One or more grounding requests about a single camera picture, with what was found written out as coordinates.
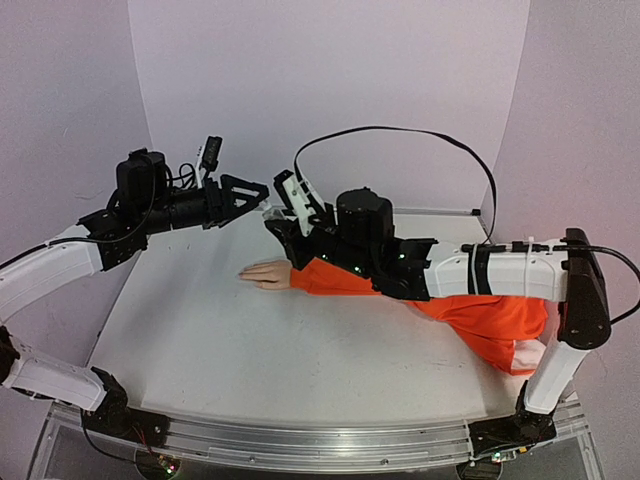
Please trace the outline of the clear nail polish bottle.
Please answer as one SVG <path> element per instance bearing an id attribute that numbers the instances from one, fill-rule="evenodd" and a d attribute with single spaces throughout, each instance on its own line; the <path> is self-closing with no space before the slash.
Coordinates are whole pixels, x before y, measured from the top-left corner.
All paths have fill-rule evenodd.
<path id="1" fill-rule="evenodd" d="M 283 214 L 282 210 L 279 208 L 275 208 L 275 207 L 271 207 L 269 209 L 266 209 L 263 213 L 262 213 L 262 218 L 264 221 L 278 221 L 278 220 L 285 220 L 286 217 Z"/>

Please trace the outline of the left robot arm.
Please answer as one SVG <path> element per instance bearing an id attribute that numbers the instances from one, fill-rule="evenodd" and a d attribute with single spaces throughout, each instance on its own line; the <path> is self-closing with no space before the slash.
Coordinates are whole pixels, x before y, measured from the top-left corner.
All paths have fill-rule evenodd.
<path id="1" fill-rule="evenodd" d="M 162 153 L 134 151 L 117 165 L 116 189 L 104 209 L 2 263 L 1 321 L 67 284 L 126 263 L 147 249 L 152 235 L 194 226 L 222 228 L 268 197 L 266 185 L 231 175 L 178 188 Z M 1 330 L 1 385 L 94 412 L 116 437 L 135 426 L 133 411 L 108 397 L 119 388 L 112 375 L 40 353 L 6 328 Z"/>

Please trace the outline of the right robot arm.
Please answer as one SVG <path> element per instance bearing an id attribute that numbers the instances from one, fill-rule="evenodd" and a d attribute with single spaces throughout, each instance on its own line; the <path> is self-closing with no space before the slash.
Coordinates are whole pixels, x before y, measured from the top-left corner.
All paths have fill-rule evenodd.
<path id="1" fill-rule="evenodd" d="M 586 355 L 610 337 L 603 272 L 583 231 L 510 244 L 396 236 L 390 202 L 367 189 L 315 214 L 269 209 L 286 262 L 277 282 L 313 295 L 386 296 L 449 325 L 491 366 L 524 375 L 523 408 L 546 415 Z"/>

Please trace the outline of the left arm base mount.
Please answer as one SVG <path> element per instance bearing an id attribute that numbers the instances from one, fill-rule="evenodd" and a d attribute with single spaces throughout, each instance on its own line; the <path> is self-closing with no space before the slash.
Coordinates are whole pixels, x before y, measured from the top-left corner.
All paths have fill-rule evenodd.
<path id="1" fill-rule="evenodd" d="M 91 371 L 100 380 L 105 396 L 95 410 L 81 411 L 82 426 L 92 432 L 138 442 L 148 449 L 164 447 L 169 417 L 130 407 L 125 389 L 112 374 L 97 367 Z"/>

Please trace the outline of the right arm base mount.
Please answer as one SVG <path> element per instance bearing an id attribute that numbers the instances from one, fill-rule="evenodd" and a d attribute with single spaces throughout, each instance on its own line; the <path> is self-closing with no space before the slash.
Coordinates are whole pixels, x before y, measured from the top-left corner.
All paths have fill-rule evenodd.
<path id="1" fill-rule="evenodd" d="M 511 415 L 469 424 L 472 460 L 488 458 L 496 453 L 529 448 L 553 440 L 556 428 L 553 407 L 549 413 L 535 413 L 525 405 L 525 392 L 519 394 Z"/>

